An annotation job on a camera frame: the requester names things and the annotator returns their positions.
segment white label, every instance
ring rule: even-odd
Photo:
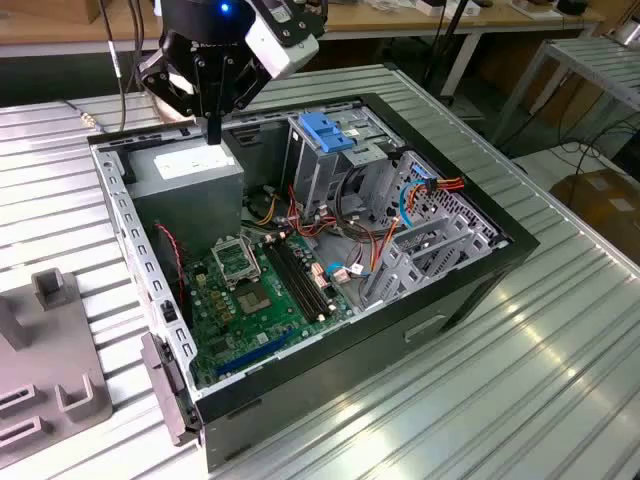
[[[353,265],[351,265],[351,268],[349,268],[349,270],[354,275],[360,275],[362,273],[362,270],[364,270],[364,267],[359,263],[354,263]]]
[[[163,153],[158,155],[154,161],[164,180],[213,168],[227,167],[235,163],[220,145],[202,145],[188,150]]]
[[[635,208],[624,198],[610,198],[611,204],[620,212],[633,212]]]
[[[587,178],[587,182],[593,185],[593,188],[600,192],[609,189],[609,183],[607,183],[607,181],[601,177]]]

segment expansion slot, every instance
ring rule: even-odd
[[[226,373],[232,372],[234,370],[238,370],[240,368],[246,367],[247,365],[259,360],[262,357],[266,357],[274,353],[275,351],[281,349],[287,339],[291,336],[293,332],[287,332],[279,338],[270,341],[269,343],[265,343],[261,347],[256,348],[255,350],[251,350],[250,352],[245,353],[241,357],[234,358],[233,360],[221,365],[216,368],[216,374],[218,376],[224,375]]]
[[[267,246],[265,254],[310,323],[331,314],[329,304],[284,243]]]

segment slotted table surface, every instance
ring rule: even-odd
[[[216,478],[632,478],[640,467],[638,268],[483,139],[383,66],[273,82],[254,108],[376,92],[540,241],[462,325]],[[108,130],[117,97],[79,100]],[[128,127],[158,122],[130,95]],[[2,478],[206,478],[175,448],[140,358],[147,331],[83,127],[59,103],[0,110],[0,291],[77,275],[113,417]]]
[[[601,37],[553,40],[547,52],[612,97],[640,110],[640,50]]]

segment blue drive bay latch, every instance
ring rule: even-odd
[[[353,140],[345,137],[336,123],[324,113],[303,113],[300,115],[300,124],[320,144],[325,153],[339,152],[354,145]]]

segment gray 3d-printed holder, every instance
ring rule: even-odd
[[[0,293],[0,468],[111,416],[75,277]]]

